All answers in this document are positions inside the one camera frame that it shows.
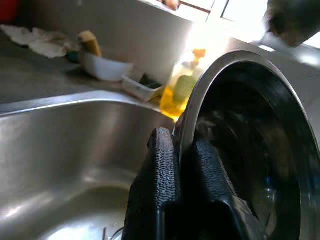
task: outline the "dish towel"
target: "dish towel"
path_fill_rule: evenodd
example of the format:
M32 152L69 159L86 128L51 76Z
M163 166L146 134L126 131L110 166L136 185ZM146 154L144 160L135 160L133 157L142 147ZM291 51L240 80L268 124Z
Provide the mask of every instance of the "dish towel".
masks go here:
M33 52L48 59L64 57L68 52L77 52L80 49L76 41L58 31L45 31L37 27L29 31L25 27L3 24L0 29L12 42L28 46Z

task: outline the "yellow dish soap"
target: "yellow dish soap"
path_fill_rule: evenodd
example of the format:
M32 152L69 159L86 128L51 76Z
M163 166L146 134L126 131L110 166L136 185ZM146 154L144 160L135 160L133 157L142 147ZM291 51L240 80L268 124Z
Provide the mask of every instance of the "yellow dish soap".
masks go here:
M198 81L193 76L194 71L205 55L205 49L194 49L192 53L184 54L173 68L171 79L160 101L160 110L175 122L186 110L190 95Z

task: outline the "kitchen counter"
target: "kitchen counter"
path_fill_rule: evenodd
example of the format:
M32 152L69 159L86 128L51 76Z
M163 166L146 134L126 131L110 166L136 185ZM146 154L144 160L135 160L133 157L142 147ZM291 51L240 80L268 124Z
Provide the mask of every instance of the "kitchen counter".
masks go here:
M79 64L37 55L0 32L0 104L97 90L123 92L120 83L98 81Z

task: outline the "yellow sponge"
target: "yellow sponge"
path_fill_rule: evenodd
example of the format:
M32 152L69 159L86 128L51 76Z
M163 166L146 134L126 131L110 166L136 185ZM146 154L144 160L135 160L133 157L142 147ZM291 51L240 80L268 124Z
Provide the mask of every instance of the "yellow sponge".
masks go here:
M99 43L97 41L96 36L89 30L83 31L78 35L78 39L80 40L82 46L89 53L93 55L97 55L98 57L102 57Z

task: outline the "stainless steel sink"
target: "stainless steel sink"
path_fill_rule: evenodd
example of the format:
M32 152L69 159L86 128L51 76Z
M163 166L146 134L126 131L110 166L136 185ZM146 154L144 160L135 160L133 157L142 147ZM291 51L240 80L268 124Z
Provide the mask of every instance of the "stainless steel sink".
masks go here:
M154 128L151 106L97 91L0 105L0 239L110 240Z

